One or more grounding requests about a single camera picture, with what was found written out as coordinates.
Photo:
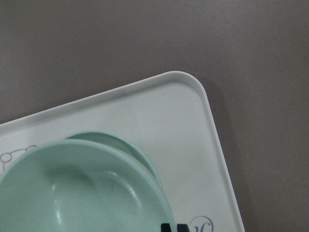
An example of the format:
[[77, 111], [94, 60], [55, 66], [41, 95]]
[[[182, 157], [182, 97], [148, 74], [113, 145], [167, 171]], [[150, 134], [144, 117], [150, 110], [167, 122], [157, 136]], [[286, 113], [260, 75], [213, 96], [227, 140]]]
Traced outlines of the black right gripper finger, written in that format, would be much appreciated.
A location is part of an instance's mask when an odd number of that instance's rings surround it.
[[161, 223], [161, 232], [189, 232], [187, 223], [167, 222]]

